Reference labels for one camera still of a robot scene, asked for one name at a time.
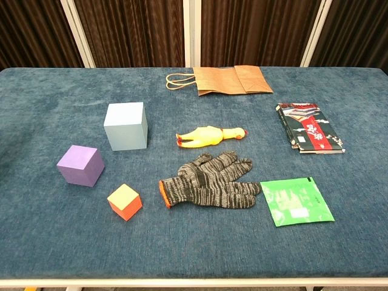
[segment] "black book cover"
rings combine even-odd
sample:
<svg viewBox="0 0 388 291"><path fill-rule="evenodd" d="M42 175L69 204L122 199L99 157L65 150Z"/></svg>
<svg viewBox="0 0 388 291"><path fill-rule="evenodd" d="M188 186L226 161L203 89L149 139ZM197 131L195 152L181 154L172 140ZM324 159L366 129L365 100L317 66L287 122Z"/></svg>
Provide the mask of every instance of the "black book cover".
<svg viewBox="0 0 388 291"><path fill-rule="evenodd" d="M279 103L276 107L287 137L300 153L344 153L343 142L314 103Z"/></svg>

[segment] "brown paper bag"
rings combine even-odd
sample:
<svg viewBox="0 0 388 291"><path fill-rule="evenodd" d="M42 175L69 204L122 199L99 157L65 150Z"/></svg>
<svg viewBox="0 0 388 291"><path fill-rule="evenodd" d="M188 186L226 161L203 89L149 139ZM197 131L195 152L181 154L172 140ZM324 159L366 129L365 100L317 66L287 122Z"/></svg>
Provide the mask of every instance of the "brown paper bag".
<svg viewBox="0 0 388 291"><path fill-rule="evenodd" d="M166 87L170 90L177 90L196 83L199 96L210 92L230 95L273 93L260 68L254 65L236 65L226 69L194 67L193 70L194 74L175 73L168 75ZM171 80L171 76L188 76L188 78Z"/></svg>

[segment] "purple cube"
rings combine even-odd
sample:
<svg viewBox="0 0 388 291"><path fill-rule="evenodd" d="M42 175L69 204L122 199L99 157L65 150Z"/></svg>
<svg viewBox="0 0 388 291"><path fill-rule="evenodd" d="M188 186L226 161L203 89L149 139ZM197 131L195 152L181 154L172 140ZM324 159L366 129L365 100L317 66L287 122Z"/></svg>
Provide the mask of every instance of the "purple cube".
<svg viewBox="0 0 388 291"><path fill-rule="evenodd" d="M72 145L56 165L68 183L93 187L104 170L98 149Z"/></svg>

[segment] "rubber chicken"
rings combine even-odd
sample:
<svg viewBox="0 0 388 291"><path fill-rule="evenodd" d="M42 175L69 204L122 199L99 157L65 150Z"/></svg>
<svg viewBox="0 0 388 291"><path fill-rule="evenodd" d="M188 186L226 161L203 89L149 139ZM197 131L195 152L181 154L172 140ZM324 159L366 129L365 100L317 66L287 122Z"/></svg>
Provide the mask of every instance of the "rubber chicken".
<svg viewBox="0 0 388 291"><path fill-rule="evenodd" d="M197 127L196 130L186 134L176 134L176 144L179 147L205 147L219 144L223 139L242 139L248 132L240 127L235 129L219 129L213 126Z"/></svg>

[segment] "white sticker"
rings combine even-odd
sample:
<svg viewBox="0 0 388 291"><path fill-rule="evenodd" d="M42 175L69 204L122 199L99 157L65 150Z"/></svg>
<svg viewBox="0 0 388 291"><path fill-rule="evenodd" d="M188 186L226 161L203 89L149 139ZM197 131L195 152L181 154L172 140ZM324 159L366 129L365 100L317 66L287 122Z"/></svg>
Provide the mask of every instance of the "white sticker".
<svg viewBox="0 0 388 291"><path fill-rule="evenodd" d="M291 213L292 218L309 217L309 211L305 207L290 209L290 213Z"/></svg>

